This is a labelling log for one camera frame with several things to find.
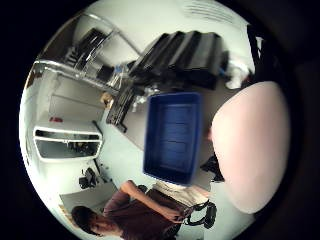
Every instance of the blue plastic bin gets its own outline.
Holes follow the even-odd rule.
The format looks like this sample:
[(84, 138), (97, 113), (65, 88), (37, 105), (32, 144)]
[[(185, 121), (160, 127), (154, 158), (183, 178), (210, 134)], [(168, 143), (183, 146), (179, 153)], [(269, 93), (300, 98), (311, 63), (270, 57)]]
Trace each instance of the blue plastic bin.
[(159, 94), (148, 103), (144, 173), (175, 184), (191, 184), (202, 136), (201, 95)]

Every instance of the white wall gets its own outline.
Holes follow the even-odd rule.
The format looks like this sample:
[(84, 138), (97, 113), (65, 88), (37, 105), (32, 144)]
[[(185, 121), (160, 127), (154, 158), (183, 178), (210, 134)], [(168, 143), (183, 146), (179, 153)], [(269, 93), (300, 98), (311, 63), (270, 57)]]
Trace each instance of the white wall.
[[(173, 33), (179, 30), (216, 32), (223, 38), (227, 49), (242, 57), (245, 63), (254, 70), (246, 31), (247, 22), (235, 12), (215, 1), (204, 0), (201, 2), (206, 9), (211, 6), (211, 15), (225, 14), (230, 16), (232, 24), (221, 20), (221, 17), (219, 20), (214, 20), (190, 14), (188, 6), (195, 2), (197, 5), (200, 3), (200, 1), (192, 0), (136, 0), (132, 4), (130, 0), (101, 0), (88, 7), (86, 12), (111, 21), (134, 42), (140, 51), (143, 51), (149, 43), (163, 33)], [(79, 20), (75, 31), (75, 40), (94, 26), (104, 32), (110, 31), (109, 27), (84, 16)], [(135, 56), (128, 48), (116, 45), (110, 48), (110, 52), (106, 51), (104, 55), (109, 61), (115, 59), (113, 62), (119, 61), (119, 56), (128, 60)]]

